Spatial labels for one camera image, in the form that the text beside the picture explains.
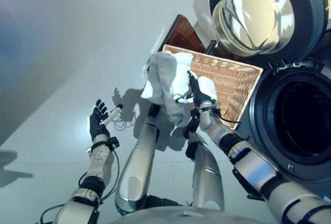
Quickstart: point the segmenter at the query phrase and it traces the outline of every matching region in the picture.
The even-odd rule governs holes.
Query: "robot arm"
[[[216,100],[212,97],[215,88],[205,88],[201,94],[199,88],[203,84],[192,75],[190,84],[193,95],[198,92],[199,96],[194,97],[194,103],[199,110],[201,130],[228,156],[234,166],[233,173],[249,193],[249,198],[265,201],[280,223],[330,222],[330,204],[284,178],[266,157],[221,122]]]
[[[94,224],[97,222],[101,196],[111,179],[113,151],[119,147],[116,137],[111,137],[104,123],[109,123],[122,105],[110,114],[104,103],[98,100],[90,116],[90,134],[93,145],[90,151],[91,164],[80,187],[76,189],[67,203],[58,212],[54,224]]]

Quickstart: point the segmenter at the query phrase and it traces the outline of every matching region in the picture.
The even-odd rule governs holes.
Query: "woven basket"
[[[210,78],[215,84],[217,101],[221,103],[222,117],[240,121],[263,72],[262,68],[168,44],[163,46],[163,51],[191,53],[193,55],[191,70],[198,76]],[[238,125],[237,123],[222,122],[232,130],[236,129]]]

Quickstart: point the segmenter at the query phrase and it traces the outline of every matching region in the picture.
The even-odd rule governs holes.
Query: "black cable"
[[[221,118],[221,120],[223,120],[223,121],[225,121],[225,122],[229,122],[229,123],[238,123],[238,124],[240,124],[240,122],[227,120],[227,119],[223,118],[221,115],[219,115],[219,117]]]
[[[117,175],[116,175],[116,180],[115,180],[115,183],[112,187],[112,189],[109,191],[109,193],[107,195],[105,195],[103,198],[101,198],[101,204],[103,204],[103,201],[106,200],[109,196],[111,196],[112,194],[114,194],[114,192],[116,191],[116,185],[117,185],[117,182],[118,182],[118,178],[119,178],[119,159],[118,159],[118,155],[117,153],[115,152],[115,150],[113,151],[113,153],[115,154],[115,157],[116,157],[116,161],[117,161]],[[81,181],[82,179],[84,178],[84,176],[87,174],[87,171],[79,178],[78,180],[78,185],[80,186],[81,185]],[[45,224],[43,222],[43,216],[48,212],[48,211],[51,211],[51,210],[54,210],[58,207],[63,207],[64,204],[60,204],[60,205],[57,205],[57,206],[53,206],[53,207],[50,207],[48,209],[46,209],[45,211],[43,211],[40,215],[40,224]]]
[[[225,122],[236,123],[236,124],[240,124],[240,123],[241,123],[241,122],[236,122],[236,121],[230,121],[230,120],[228,120],[228,119],[223,118],[222,115],[221,115],[221,110],[220,110],[220,109],[216,109],[216,110],[214,111],[214,113],[216,113],[216,114],[221,118],[221,120],[223,120],[223,121],[225,121]]]
[[[106,194],[103,198],[101,198],[101,204],[103,203],[103,201],[104,201],[105,199],[107,199],[109,196],[111,196],[111,195],[116,191],[116,185],[117,185],[118,178],[119,178],[119,159],[118,159],[118,155],[117,155],[117,153],[115,152],[115,150],[113,151],[113,153],[115,154],[116,161],[117,161],[117,175],[116,175],[116,180],[115,180],[114,186],[113,186],[112,189],[109,191],[109,193]]]
[[[50,211],[50,210],[54,210],[54,209],[56,209],[56,208],[58,208],[58,207],[63,207],[63,206],[64,206],[64,204],[60,204],[60,205],[57,205],[57,206],[54,206],[54,207],[50,207],[50,208],[46,209],[44,212],[42,212],[42,214],[40,215],[40,224],[44,224],[44,222],[43,222],[43,216],[44,216],[48,211]]]

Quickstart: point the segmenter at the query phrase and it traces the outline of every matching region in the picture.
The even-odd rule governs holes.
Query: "silver robot leg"
[[[159,106],[151,106],[138,141],[119,178],[115,205],[122,215],[139,210],[144,205],[157,141],[155,116],[158,110]]]
[[[192,206],[224,211],[223,184],[217,161],[201,136],[197,133],[189,136],[186,156],[195,163]]]

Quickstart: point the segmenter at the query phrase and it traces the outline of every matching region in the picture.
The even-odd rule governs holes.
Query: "washing machine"
[[[216,35],[264,68],[238,132],[280,171],[331,199],[328,0],[209,0]]]

